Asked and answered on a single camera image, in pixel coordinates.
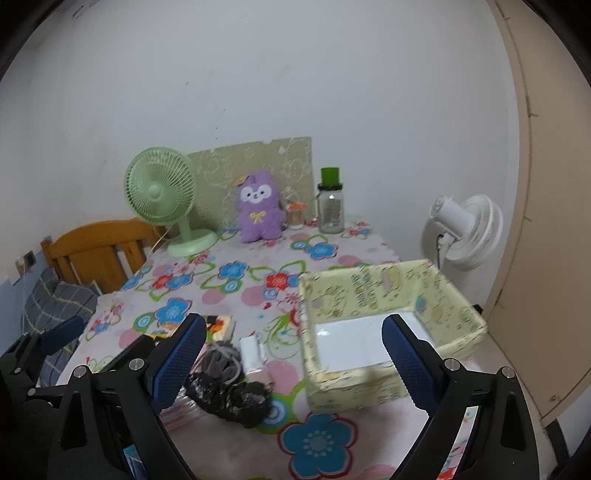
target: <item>chair backrest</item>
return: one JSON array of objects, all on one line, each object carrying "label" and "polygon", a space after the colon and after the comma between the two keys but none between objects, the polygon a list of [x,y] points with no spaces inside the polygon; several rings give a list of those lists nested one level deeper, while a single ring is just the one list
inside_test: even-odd
[{"label": "chair backrest", "polygon": [[96,280],[103,293],[111,293],[127,281],[116,246],[121,247],[131,271],[136,272],[146,260],[141,241],[153,246],[159,237],[155,227],[137,218],[107,220],[78,227],[53,243],[43,241],[41,249],[48,265],[66,282],[88,284]]}]

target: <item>green desk fan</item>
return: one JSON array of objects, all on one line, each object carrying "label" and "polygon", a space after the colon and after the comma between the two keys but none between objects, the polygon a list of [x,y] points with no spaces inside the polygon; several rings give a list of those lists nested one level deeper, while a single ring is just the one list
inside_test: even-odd
[{"label": "green desk fan", "polygon": [[125,172],[125,198],[140,218],[152,225],[178,224],[180,235],[168,245],[173,257],[198,254],[217,242],[211,230],[192,230],[189,225],[196,180],[191,161],[181,152],[164,147],[144,150]]}]

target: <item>white paper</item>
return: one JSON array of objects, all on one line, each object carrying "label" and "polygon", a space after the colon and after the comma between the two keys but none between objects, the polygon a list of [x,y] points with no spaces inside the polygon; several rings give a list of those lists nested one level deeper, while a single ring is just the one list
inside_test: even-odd
[{"label": "white paper", "polygon": [[[433,345],[423,324],[412,312],[397,310],[419,338]],[[320,366],[327,372],[392,363],[382,343],[382,324],[391,313],[314,325]]]}]

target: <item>black plastic bag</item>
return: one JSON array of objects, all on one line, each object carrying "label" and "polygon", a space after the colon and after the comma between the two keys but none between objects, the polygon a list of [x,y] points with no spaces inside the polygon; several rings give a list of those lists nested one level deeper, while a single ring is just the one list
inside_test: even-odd
[{"label": "black plastic bag", "polygon": [[206,412],[249,429],[259,425],[271,411],[271,394],[260,382],[224,385],[217,378],[197,372],[187,377],[185,389],[187,396]]}]

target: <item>green lid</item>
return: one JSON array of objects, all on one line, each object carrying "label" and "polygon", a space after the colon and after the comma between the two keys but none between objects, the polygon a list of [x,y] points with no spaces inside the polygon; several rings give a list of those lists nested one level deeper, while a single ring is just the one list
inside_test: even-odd
[{"label": "green lid", "polygon": [[322,177],[322,185],[325,187],[332,187],[340,184],[338,167],[321,168],[320,176]]}]

